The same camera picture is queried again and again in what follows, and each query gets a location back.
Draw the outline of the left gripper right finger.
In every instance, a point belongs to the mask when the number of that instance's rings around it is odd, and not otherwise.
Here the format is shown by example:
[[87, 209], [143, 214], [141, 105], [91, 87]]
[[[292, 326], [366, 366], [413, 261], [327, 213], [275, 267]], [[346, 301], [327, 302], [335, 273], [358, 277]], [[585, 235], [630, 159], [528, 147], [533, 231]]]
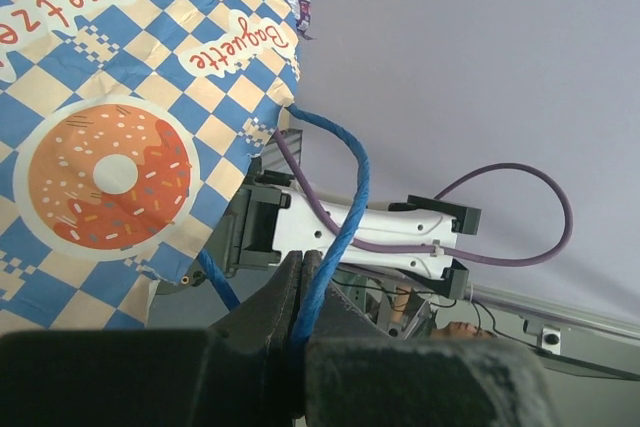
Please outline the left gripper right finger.
[[499, 340], [396, 340], [337, 288], [305, 347], [310, 426], [552, 426], [542, 368]]

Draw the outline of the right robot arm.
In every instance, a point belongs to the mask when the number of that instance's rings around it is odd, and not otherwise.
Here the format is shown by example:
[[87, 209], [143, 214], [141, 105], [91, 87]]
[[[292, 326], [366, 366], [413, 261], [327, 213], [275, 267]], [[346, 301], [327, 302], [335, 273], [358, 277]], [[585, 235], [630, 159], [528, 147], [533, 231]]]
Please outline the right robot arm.
[[[367, 267], [377, 276], [408, 280], [458, 300], [469, 271], [451, 254], [460, 234], [474, 235], [480, 212], [433, 199], [409, 196], [400, 203], [367, 209], [344, 264]], [[207, 244], [224, 274], [277, 266], [291, 251], [324, 253], [334, 241], [293, 175], [265, 171], [245, 178]]]

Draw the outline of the blue checkered paper bag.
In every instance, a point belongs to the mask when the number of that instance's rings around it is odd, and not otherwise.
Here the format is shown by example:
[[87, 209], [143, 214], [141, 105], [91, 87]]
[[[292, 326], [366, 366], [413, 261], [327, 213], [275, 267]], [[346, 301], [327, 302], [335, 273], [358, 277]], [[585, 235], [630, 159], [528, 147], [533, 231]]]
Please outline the blue checkered paper bag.
[[292, 104], [287, 0], [1, 0], [1, 331], [137, 328]]

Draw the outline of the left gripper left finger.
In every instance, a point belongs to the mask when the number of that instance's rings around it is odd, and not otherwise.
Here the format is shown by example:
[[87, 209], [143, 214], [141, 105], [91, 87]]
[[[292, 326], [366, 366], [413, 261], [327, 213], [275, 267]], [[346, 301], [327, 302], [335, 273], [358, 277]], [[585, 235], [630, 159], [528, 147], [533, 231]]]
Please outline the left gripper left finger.
[[205, 329], [22, 331], [1, 339], [5, 426], [290, 426], [303, 382], [289, 336], [303, 293], [291, 252]]

